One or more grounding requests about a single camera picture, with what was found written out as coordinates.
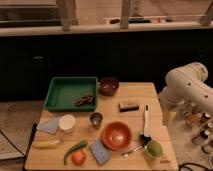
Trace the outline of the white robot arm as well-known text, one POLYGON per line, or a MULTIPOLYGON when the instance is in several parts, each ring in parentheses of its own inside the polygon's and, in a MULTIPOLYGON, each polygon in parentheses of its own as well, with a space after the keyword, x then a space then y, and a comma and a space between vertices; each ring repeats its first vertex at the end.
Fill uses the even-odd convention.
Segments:
POLYGON ((166 86, 158 94, 164 125, 169 123, 170 112, 186 100, 213 115, 213 88, 205 84, 207 78, 208 70, 199 62, 172 69, 166 74, 166 86))

